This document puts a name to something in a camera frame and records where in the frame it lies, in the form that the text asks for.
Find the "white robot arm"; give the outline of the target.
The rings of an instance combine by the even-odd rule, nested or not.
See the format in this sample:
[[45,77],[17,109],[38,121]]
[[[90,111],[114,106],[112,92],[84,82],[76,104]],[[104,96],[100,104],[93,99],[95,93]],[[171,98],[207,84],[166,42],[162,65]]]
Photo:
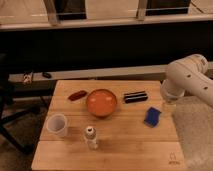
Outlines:
[[165,69],[166,78],[160,86],[163,111],[172,114],[176,101],[185,92],[196,96],[213,109],[213,80],[205,75],[207,69],[208,61],[200,54],[170,62]]

